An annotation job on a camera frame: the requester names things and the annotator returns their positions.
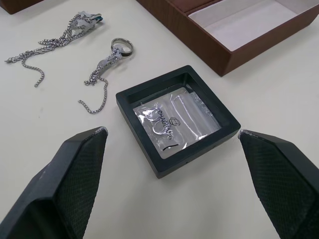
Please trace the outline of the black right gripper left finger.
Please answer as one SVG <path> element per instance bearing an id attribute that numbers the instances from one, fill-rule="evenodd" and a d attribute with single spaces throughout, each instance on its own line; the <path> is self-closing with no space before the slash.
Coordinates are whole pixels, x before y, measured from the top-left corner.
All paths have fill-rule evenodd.
<path id="1" fill-rule="evenodd" d="M 108 131 L 64 141 L 28 183 L 0 224 L 2 239 L 81 239 L 93 209 Z"/>

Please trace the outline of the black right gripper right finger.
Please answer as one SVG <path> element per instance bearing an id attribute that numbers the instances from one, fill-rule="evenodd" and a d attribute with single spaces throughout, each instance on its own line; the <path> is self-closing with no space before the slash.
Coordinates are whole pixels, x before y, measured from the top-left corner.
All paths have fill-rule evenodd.
<path id="1" fill-rule="evenodd" d="M 238 136 L 256 194 L 282 239 L 319 237 L 319 169 L 291 142 L 250 130 Z"/>

